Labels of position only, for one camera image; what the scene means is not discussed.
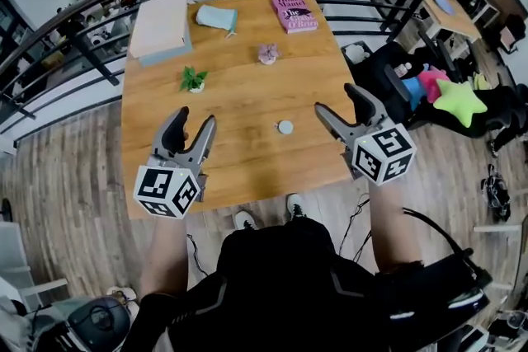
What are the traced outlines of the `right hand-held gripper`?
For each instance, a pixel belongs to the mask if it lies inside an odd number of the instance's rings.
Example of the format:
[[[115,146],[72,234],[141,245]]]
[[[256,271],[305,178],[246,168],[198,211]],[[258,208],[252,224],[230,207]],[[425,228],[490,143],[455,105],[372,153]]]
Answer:
[[[316,102],[314,112],[325,129],[338,141],[351,143],[342,154],[354,178],[383,185],[404,176],[415,155],[416,145],[402,124],[388,124],[363,134],[363,125],[381,126],[389,115],[384,104],[365,88],[346,83],[344,90],[354,104],[357,124],[347,123],[328,106]]]

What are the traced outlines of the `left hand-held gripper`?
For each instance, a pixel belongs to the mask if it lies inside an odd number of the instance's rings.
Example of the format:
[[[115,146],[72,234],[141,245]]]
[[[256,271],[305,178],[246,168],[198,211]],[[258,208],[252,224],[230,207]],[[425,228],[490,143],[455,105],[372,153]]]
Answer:
[[[207,175],[201,168],[215,139],[216,118],[210,115],[203,122],[187,154],[173,157],[185,149],[188,115],[184,106],[166,118],[147,164],[138,169],[133,198],[150,215],[184,218],[195,202],[204,200]]]

